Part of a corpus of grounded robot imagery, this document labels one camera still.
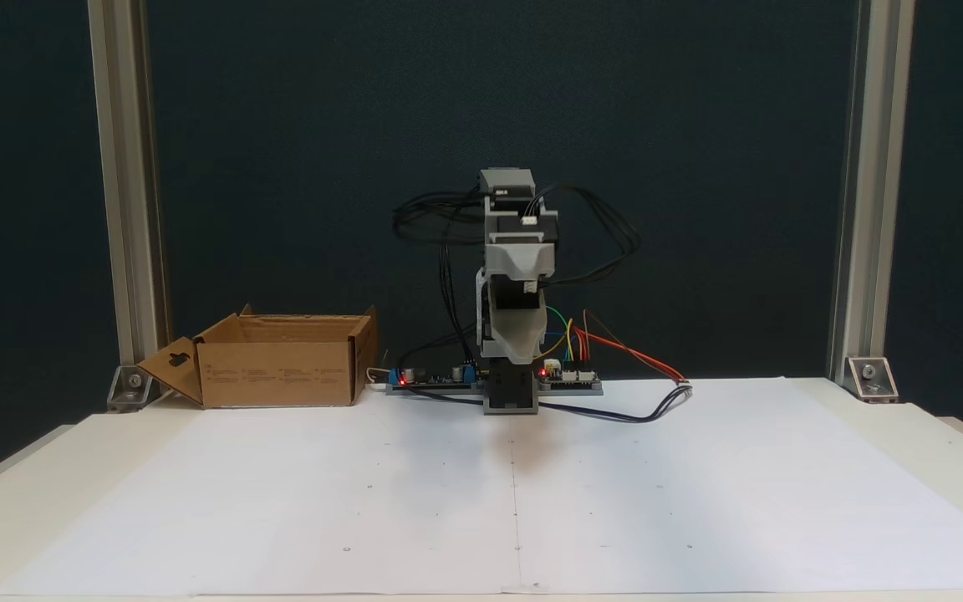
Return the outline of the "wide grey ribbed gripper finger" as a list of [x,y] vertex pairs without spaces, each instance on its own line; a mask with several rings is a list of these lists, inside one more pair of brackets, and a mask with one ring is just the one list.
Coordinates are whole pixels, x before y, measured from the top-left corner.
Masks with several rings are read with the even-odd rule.
[[513,365],[530,365],[547,328],[545,294],[530,290],[534,282],[489,279],[487,282],[487,357]]

